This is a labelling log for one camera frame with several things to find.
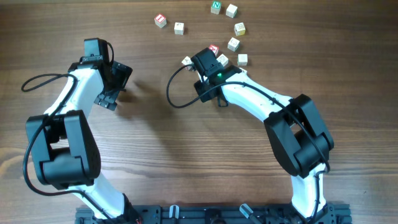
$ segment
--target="small white cube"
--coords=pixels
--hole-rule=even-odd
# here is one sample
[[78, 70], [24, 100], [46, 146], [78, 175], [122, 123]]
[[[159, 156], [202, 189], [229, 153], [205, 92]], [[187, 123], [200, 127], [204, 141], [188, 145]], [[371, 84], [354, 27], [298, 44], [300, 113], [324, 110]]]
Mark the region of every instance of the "small white cube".
[[211, 4], [210, 12], [214, 14], [219, 14], [221, 10], [221, 2], [213, 1]]
[[159, 14], [159, 15], [157, 15], [157, 16], [155, 17], [155, 24], [156, 24], [158, 27], [163, 28], [163, 26], [165, 26], [166, 23], [167, 23], [167, 21], [166, 21], [166, 17], [165, 17], [165, 16]]
[[238, 54], [238, 65], [248, 65], [247, 54]]
[[232, 37], [231, 40], [228, 42], [228, 49], [235, 52], [239, 47], [239, 43], [240, 41]]
[[237, 36], [244, 35], [244, 33], [246, 32], [246, 28], [244, 27], [243, 22], [235, 24], [234, 31], [235, 31], [235, 35], [237, 35]]
[[[182, 60], [181, 63], [182, 63], [182, 65], [190, 65], [190, 64], [192, 64], [192, 61], [191, 61], [191, 58], [190, 58], [190, 57], [186, 56], [186, 57], [184, 58], [184, 60]], [[187, 70], [189, 70], [189, 71], [192, 71], [192, 70], [193, 70], [192, 66], [185, 67], [185, 69], [187, 69]]]
[[226, 9], [225, 14], [231, 18], [234, 18], [236, 16], [236, 13], [238, 12], [238, 7], [229, 4], [228, 8]]
[[218, 50], [220, 49], [219, 47], [217, 47], [217, 46], [215, 46], [215, 45], [213, 45], [213, 44], [211, 44], [210, 45], [210, 47], [209, 47], [209, 49], [214, 53], [214, 55], [217, 57], [217, 55], [218, 55]]
[[174, 25], [174, 33], [178, 35], [184, 35], [184, 23], [176, 22]]
[[225, 65], [228, 64], [228, 58], [225, 57], [224, 54], [221, 54], [221, 55], [217, 58], [217, 61], [218, 61], [219, 63], [221, 63], [224, 67], [225, 67]]
[[240, 69], [241, 69], [242, 72], [245, 73], [246, 75], [248, 74], [248, 71], [246, 71], [245, 69], [243, 69], [243, 68], [240, 68]]

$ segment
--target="wooden surface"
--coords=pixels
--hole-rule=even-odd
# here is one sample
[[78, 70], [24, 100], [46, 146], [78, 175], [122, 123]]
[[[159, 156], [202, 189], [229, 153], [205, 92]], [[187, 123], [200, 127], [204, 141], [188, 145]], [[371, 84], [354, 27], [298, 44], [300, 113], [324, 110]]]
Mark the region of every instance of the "wooden surface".
[[[330, 129], [326, 199], [349, 203], [355, 223], [398, 220], [398, 4], [223, 1], [214, 15], [210, 0], [56, 2], [0, 6], [0, 223], [73, 223], [82, 205], [71, 195], [36, 195], [22, 180], [25, 121], [43, 113], [65, 81], [30, 93], [20, 87], [35, 75], [65, 73], [91, 37], [112, 43], [115, 60], [134, 69], [116, 111], [94, 106], [88, 120], [103, 173], [134, 204], [289, 203], [290, 177], [261, 122], [215, 100], [175, 110], [165, 99], [187, 55], [215, 44], [237, 64], [227, 43], [239, 22], [247, 31], [238, 53], [249, 55], [252, 79], [283, 95], [307, 94]], [[229, 3], [238, 6], [235, 19], [225, 16]], [[167, 17], [163, 29], [157, 13]], [[174, 22], [185, 23], [185, 35], [174, 34]], [[175, 79], [176, 103], [196, 96], [196, 80], [188, 71]], [[35, 177], [31, 162], [29, 172]]]

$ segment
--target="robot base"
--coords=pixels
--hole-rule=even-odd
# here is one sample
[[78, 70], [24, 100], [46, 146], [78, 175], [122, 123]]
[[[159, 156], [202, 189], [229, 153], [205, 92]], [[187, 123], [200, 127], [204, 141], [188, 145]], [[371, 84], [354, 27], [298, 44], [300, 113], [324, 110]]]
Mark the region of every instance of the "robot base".
[[[159, 205], [135, 205], [142, 221], [123, 222], [113, 219], [114, 223], [125, 224], [305, 224], [291, 204], [275, 204], [265, 207], [251, 207], [253, 217], [246, 218], [239, 207], [161, 207]], [[349, 205], [328, 203], [320, 212], [321, 218], [316, 224], [352, 224]], [[97, 220], [89, 208], [78, 208], [75, 224], [111, 223], [107, 220]]]

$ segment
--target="wooden table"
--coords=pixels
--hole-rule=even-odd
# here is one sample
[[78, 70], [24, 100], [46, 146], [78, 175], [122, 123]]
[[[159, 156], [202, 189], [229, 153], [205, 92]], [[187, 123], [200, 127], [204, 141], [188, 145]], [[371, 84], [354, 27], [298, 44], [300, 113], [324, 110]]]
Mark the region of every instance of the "wooden table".
[[[335, 140], [327, 200], [349, 203], [355, 223], [398, 220], [398, 4], [223, 1], [215, 15], [210, 0], [38, 4], [48, 2], [0, 6], [0, 223], [72, 223], [82, 205], [72, 195], [36, 195], [22, 180], [25, 122], [65, 81], [30, 93], [20, 87], [38, 74], [65, 73], [92, 37], [112, 43], [115, 60], [134, 69], [116, 111], [94, 106], [88, 120], [103, 173], [134, 204], [290, 202], [290, 177], [261, 122], [215, 100], [175, 110], [165, 99], [182, 59], [215, 44], [230, 64], [248, 54], [245, 69], [259, 84], [314, 100]], [[238, 6], [235, 19], [225, 16], [229, 3]], [[154, 24], [158, 13], [167, 17], [163, 29]], [[175, 22], [185, 23], [184, 35], [174, 34]], [[235, 53], [227, 43], [239, 22], [247, 31]], [[196, 97], [196, 80], [182, 72], [173, 100]], [[35, 177], [31, 162], [29, 172]]]

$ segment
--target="green block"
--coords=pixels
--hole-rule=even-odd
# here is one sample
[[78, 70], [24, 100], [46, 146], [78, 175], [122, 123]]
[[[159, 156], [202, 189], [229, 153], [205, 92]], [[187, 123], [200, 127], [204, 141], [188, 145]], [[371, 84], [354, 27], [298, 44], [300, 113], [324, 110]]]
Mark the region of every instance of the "green block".
[[221, 8], [221, 2], [213, 1], [213, 4], [211, 5], [211, 7], [215, 8], [215, 9], [219, 9], [219, 8]]

